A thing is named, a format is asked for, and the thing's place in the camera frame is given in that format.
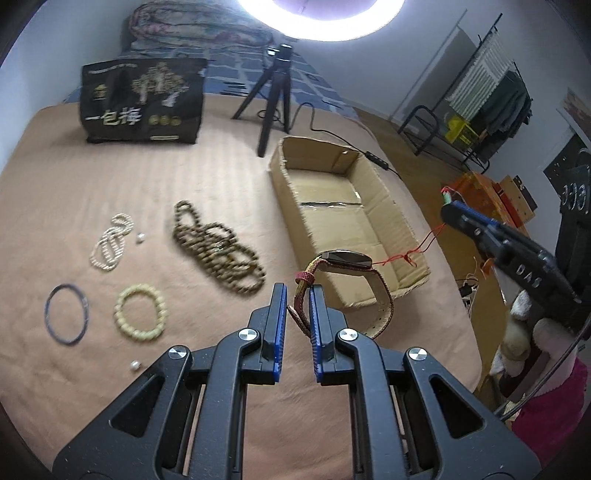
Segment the right gloved hand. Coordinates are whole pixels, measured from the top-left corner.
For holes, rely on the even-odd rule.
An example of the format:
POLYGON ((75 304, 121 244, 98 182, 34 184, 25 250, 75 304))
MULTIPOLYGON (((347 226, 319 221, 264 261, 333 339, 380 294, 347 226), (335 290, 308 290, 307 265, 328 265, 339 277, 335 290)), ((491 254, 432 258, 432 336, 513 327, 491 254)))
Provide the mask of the right gloved hand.
POLYGON ((577 353, 575 336, 559 322, 543 315, 541 307, 522 290, 507 315, 504 338, 490 373, 500 377, 499 387, 512 402, 536 389, 551 370, 556 372, 537 389, 539 396, 560 387, 573 372, 577 353))

